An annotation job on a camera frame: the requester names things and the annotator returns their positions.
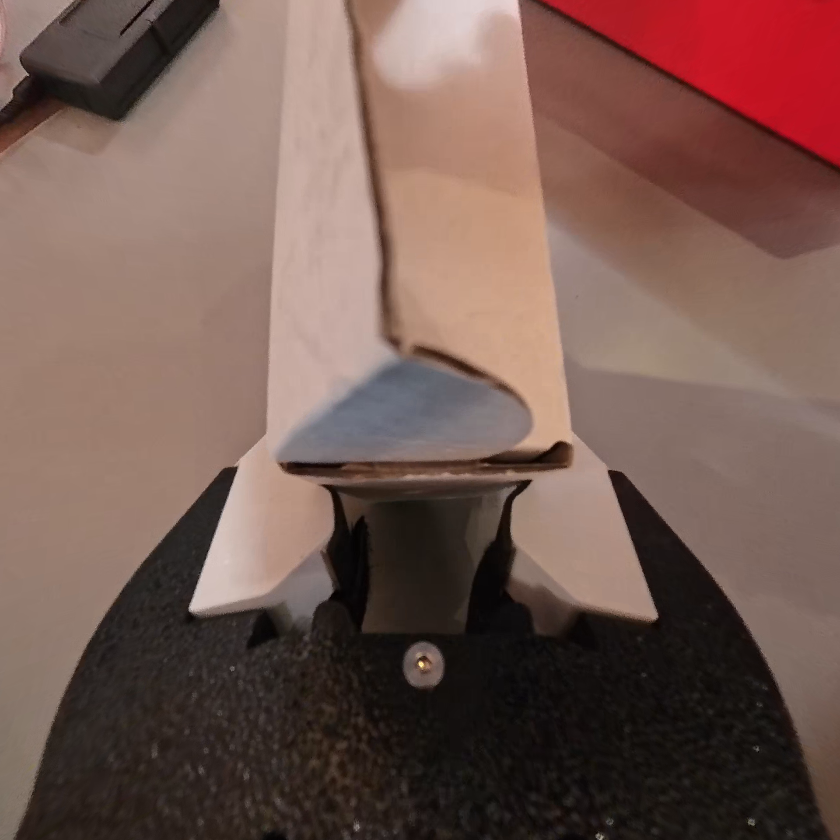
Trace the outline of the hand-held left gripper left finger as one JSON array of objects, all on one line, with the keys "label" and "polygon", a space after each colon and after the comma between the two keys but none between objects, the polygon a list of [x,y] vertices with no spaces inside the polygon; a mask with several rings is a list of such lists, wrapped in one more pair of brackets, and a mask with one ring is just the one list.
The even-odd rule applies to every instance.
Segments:
[{"label": "hand-held left gripper left finger", "polygon": [[322,603],[361,628],[368,601],[368,529],[336,489],[287,473],[261,438],[237,462],[189,613],[267,610],[282,627],[310,624]]}]

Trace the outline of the white cardboard box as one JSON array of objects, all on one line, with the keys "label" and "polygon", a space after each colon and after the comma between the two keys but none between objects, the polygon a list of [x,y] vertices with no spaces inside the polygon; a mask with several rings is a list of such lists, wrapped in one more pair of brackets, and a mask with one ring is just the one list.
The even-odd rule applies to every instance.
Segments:
[{"label": "white cardboard box", "polygon": [[564,469],[519,2],[288,2],[266,446],[311,481]]}]

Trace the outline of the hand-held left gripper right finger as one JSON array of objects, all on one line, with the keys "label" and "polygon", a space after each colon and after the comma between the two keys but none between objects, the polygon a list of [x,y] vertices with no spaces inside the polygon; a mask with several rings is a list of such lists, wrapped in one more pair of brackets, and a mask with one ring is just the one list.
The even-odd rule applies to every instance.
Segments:
[{"label": "hand-held left gripper right finger", "polygon": [[570,635],[585,616],[658,612],[610,472],[590,449],[507,491],[469,594],[471,634]]}]

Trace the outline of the black rectangular device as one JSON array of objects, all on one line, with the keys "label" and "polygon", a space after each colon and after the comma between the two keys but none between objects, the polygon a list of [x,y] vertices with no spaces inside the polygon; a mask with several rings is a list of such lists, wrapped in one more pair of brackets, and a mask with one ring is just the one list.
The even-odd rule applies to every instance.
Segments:
[{"label": "black rectangular device", "polygon": [[121,120],[194,35],[218,1],[77,1],[20,55],[27,80],[50,98]]}]

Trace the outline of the red plastic bin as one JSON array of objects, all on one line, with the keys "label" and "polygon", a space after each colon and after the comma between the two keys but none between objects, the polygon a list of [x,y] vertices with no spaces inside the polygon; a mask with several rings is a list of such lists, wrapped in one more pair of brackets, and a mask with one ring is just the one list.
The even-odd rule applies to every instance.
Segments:
[{"label": "red plastic bin", "polygon": [[540,5],[838,170],[838,1]]}]

